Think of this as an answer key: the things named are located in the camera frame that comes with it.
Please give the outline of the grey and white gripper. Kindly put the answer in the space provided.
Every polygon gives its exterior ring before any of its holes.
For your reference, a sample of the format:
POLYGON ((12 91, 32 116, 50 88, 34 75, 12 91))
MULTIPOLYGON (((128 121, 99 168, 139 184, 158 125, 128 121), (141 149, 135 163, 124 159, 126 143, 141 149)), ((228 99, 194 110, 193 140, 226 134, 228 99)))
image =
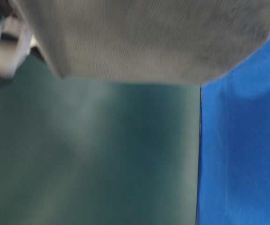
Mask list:
POLYGON ((40 57, 32 30, 8 0, 0 0, 0 81, 13 79, 29 54, 40 57))

